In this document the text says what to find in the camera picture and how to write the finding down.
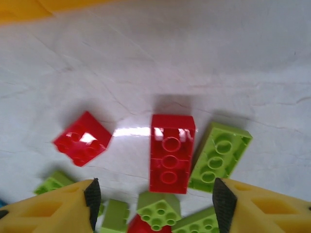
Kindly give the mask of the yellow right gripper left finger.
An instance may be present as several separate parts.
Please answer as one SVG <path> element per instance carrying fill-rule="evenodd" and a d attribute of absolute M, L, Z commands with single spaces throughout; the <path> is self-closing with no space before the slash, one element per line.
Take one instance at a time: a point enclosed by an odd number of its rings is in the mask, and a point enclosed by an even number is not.
<path fill-rule="evenodd" d="M 94 233 L 101 204 L 97 178 L 0 208 L 0 233 Z"/>

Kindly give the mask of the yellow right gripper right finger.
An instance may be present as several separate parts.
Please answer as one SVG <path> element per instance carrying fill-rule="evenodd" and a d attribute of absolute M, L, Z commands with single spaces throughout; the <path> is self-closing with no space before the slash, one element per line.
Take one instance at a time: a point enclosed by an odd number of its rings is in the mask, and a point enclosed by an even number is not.
<path fill-rule="evenodd" d="M 212 201 L 220 233 L 311 233 L 311 202 L 216 178 Z"/>

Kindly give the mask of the lime two-by-four lego brick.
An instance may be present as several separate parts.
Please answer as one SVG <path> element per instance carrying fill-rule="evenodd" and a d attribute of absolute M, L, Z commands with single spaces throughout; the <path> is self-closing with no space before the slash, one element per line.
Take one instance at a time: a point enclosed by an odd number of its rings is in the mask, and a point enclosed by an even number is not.
<path fill-rule="evenodd" d="M 211 122 L 194 154 L 188 187 L 212 193 L 216 178 L 231 175 L 252 139 L 246 130 Z"/>
<path fill-rule="evenodd" d="M 182 218 L 172 226 L 172 233 L 220 233 L 214 207 Z"/>

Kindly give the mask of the red two-by-two lego brick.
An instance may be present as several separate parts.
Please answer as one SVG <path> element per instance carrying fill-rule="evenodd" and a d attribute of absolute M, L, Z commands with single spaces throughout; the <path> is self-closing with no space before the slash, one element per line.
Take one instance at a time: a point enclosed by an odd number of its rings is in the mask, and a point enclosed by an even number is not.
<path fill-rule="evenodd" d="M 172 233 L 172 231 L 171 226 L 164 226 L 160 231 L 154 231 L 147 222 L 141 220 L 139 215 L 135 215 L 128 224 L 127 233 Z"/>
<path fill-rule="evenodd" d="M 103 153 L 112 134 L 88 111 L 53 140 L 60 153 L 69 157 L 79 167 Z"/>

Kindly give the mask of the lime two-by-two lego brick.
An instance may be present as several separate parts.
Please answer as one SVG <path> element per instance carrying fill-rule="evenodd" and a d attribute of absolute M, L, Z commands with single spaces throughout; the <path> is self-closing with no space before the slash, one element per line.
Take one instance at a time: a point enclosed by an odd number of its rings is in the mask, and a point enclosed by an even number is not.
<path fill-rule="evenodd" d="M 139 194 L 137 214 L 153 231 L 173 226 L 182 218 L 180 201 L 174 194 L 150 191 Z"/>

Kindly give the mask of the red two-by-four lego brick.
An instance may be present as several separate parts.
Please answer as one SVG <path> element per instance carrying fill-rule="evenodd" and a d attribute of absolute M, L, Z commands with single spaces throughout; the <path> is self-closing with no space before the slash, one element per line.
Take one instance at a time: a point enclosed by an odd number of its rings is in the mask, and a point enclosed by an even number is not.
<path fill-rule="evenodd" d="M 152 116 L 149 191 L 187 193 L 195 131 L 192 116 Z"/>

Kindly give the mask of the orange plastic bin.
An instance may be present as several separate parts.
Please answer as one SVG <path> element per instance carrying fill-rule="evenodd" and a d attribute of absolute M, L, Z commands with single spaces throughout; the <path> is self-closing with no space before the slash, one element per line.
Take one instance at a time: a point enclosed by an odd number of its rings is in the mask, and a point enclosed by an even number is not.
<path fill-rule="evenodd" d="M 55 13 L 117 0 L 0 0 L 0 25 L 52 17 Z"/>

